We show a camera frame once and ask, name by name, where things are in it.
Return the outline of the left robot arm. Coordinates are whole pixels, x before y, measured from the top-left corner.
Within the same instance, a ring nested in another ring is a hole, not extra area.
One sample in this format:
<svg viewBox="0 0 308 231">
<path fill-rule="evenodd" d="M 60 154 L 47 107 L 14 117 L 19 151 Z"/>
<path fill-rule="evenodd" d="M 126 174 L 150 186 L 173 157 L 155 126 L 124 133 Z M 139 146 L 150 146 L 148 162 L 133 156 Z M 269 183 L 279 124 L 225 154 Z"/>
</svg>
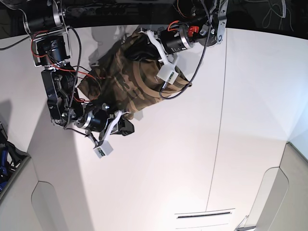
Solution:
<svg viewBox="0 0 308 231">
<path fill-rule="evenodd" d="M 180 19 L 158 32 L 165 53 L 188 50 L 196 43 L 209 47 L 222 42 L 227 0 L 177 0 L 173 5 Z"/>
</svg>

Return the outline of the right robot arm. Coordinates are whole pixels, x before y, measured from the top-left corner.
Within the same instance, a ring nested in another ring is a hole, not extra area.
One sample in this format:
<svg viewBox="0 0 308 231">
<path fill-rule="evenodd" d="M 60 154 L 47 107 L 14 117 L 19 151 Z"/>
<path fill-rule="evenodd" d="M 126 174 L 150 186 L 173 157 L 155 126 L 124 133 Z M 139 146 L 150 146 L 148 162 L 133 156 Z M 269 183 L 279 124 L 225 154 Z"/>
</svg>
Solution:
<svg viewBox="0 0 308 231">
<path fill-rule="evenodd" d="M 124 118 L 124 112 L 111 109 L 97 99 L 80 98 L 77 82 L 80 63 L 69 62 L 71 51 L 68 32 L 71 30 L 80 42 L 77 31 L 67 22 L 67 7 L 61 0 L 2 0 L 12 11 L 20 11 L 25 32 L 31 40 L 30 50 L 35 66 L 41 66 L 43 84 L 51 120 L 63 129 L 71 124 L 84 129 L 84 135 L 93 132 L 127 136 L 134 125 Z"/>
</svg>

